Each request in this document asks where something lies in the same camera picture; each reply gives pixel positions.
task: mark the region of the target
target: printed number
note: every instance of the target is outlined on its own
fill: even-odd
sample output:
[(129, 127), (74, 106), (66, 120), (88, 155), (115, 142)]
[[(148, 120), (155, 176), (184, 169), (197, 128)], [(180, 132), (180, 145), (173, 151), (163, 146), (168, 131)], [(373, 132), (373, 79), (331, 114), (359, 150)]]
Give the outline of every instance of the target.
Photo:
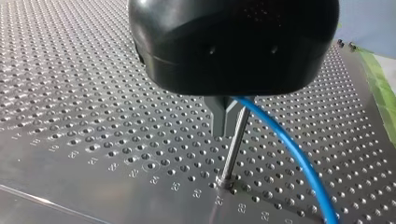
[(171, 188), (171, 190), (178, 191), (178, 188), (180, 188), (180, 184), (179, 184), (179, 183), (176, 183), (176, 182), (174, 182), (174, 183), (172, 184), (172, 188)]
[(40, 143), (40, 140), (39, 139), (34, 139), (31, 143), (30, 143), (30, 145), (32, 145), (32, 146), (37, 146), (37, 144), (39, 144)]
[(216, 196), (215, 204), (222, 206), (223, 199), (219, 196)]
[(110, 167), (108, 167), (109, 171), (116, 171), (117, 167), (119, 167), (119, 165), (117, 163), (111, 163)]
[(89, 164), (89, 165), (95, 165), (97, 161), (98, 161), (98, 159), (92, 157), (91, 160), (88, 161), (88, 164)]
[(202, 193), (202, 191), (200, 189), (195, 189), (194, 193), (192, 194), (192, 197), (201, 198), (201, 193)]
[(269, 221), (270, 220), (270, 214), (267, 212), (262, 212), (262, 220)]
[(58, 150), (58, 148), (59, 148), (58, 146), (53, 145), (52, 147), (49, 148), (49, 151), (55, 152), (56, 150)]
[(78, 155), (78, 151), (72, 151), (72, 152), (70, 152), (70, 154), (67, 157), (74, 159), (77, 155)]
[(152, 177), (152, 179), (149, 182), (151, 184), (157, 184), (159, 179), (160, 179), (160, 177), (155, 175)]
[(129, 174), (129, 176), (130, 176), (131, 178), (135, 178), (135, 177), (137, 177), (137, 174), (139, 174), (139, 171), (136, 170), (136, 169), (133, 169), (133, 170), (131, 171), (131, 173)]
[(238, 212), (245, 214), (247, 211), (247, 206), (244, 203), (238, 204)]
[(11, 138), (17, 140), (17, 139), (19, 139), (20, 137), (22, 137), (22, 135), (21, 135), (20, 133), (16, 133), (16, 134), (15, 134), (14, 136), (12, 136)]

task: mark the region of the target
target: black plastic cover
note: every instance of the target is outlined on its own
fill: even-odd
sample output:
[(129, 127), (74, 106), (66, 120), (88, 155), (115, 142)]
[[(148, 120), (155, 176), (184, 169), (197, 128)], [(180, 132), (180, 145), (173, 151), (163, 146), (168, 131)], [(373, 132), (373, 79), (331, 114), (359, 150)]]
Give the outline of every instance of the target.
[(191, 95), (299, 90), (316, 76), (338, 14), (338, 0), (129, 0), (148, 76)]

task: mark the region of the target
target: hole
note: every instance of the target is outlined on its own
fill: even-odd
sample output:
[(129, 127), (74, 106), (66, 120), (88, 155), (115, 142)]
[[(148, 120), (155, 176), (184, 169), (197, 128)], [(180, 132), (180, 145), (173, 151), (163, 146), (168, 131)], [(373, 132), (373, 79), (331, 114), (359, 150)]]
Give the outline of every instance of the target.
[(174, 175), (175, 173), (176, 173), (175, 170), (168, 170), (168, 174), (169, 174), (169, 175)]
[(155, 164), (154, 164), (154, 163), (149, 163), (149, 164), (148, 164), (148, 168), (149, 168), (150, 170), (154, 169), (154, 168), (155, 168)]
[(182, 165), (180, 166), (180, 170), (182, 172), (188, 172), (190, 170), (190, 167), (188, 165)]
[(256, 196), (251, 197), (251, 200), (253, 200), (253, 202), (255, 202), (255, 203), (259, 203), (260, 202), (260, 198), (256, 197)]
[(202, 178), (208, 178), (209, 177), (209, 172), (208, 171), (201, 171), (201, 177)]
[(147, 153), (144, 153), (144, 154), (142, 154), (142, 159), (143, 160), (148, 160), (149, 159), (149, 157), (150, 157), (150, 155), (149, 154), (147, 154)]
[(161, 165), (162, 166), (167, 166), (169, 165), (171, 162), (169, 160), (161, 160)]

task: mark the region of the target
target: metal pegboard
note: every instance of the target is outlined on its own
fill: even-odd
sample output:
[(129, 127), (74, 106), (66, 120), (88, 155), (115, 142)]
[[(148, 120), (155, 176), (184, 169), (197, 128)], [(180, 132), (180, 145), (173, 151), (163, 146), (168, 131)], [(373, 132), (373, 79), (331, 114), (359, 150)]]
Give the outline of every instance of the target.
[[(239, 180), (217, 188), (230, 139), (210, 135), (201, 98), (145, 75), (125, 5), (0, 5), (0, 189), (92, 223), (320, 223), (297, 162), (254, 116)], [(331, 47), (311, 85), (256, 103), (302, 146), (345, 223), (395, 222), (396, 153), (353, 55)]]

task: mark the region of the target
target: blue cable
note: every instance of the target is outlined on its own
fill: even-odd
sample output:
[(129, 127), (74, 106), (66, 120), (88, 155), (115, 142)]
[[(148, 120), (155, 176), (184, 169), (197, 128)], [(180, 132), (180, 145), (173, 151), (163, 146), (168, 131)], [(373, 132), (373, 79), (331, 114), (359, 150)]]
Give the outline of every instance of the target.
[(303, 168), (306, 179), (308, 180), (311, 188), (315, 191), (317, 195), (317, 200), (322, 211), (322, 214), (327, 220), (328, 224), (337, 224), (338, 218), (335, 214), (334, 207), (332, 206), (332, 201), (326, 192), (326, 189), (320, 182), (317, 172), (312, 168), (311, 162), (305, 156), (305, 154), (299, 149), (297, 144), (291, 140), (288, 133), (276, 122), (274, 121), (264, 110), (260, 109), (258, 106), (254, 105), (253, 102), (245, 97), (234, 97), (241, 105), (244, 105), (247, 109), (256, 114), (262, 121), (267, 123), (267, 125), (274, 130), (274, 132), (283, 141), (286, 147), (289, 149), (290, 154), (293, 156), (300, 166)]

